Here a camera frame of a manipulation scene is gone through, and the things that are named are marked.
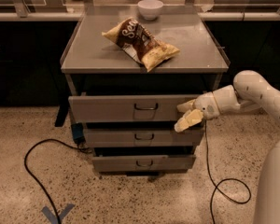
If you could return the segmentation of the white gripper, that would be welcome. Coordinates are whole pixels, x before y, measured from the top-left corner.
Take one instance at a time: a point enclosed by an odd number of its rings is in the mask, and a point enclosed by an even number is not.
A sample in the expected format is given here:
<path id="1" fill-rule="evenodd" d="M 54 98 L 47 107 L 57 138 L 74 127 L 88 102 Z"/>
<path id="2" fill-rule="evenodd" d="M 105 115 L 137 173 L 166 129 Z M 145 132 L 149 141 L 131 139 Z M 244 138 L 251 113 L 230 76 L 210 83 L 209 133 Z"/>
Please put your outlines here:
<path id="1" fill-rule="evenodd" d="M 177 133 L 181 133 L 187 128 L 200 123 L 203 118 L 214 119 L 220 115 L 217 101 L 212 92 L 204 93 L 197 97 L 196 100 L 189 100 L 176 108 L 179 112 L 185 113 L 175 124 Z"/>

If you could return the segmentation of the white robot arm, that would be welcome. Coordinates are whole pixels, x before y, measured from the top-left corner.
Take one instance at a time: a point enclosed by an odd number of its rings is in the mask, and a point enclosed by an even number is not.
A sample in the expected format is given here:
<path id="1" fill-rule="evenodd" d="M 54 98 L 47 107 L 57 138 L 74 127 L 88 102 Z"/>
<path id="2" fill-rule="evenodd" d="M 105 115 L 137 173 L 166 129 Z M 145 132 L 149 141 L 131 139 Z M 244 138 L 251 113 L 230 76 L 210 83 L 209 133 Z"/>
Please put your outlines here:
<path id="1" fill-rule="evenodd" d="M 280 125 L 280 91 L 259 73 L 245 70 L 233 83 L 180 104 L 183 116 L 175 124 L 178 133 L 228 112 L 262 108 Z M 269 151 L 262 166 L 253 224 L 280 224 L 280 141 Z"/>

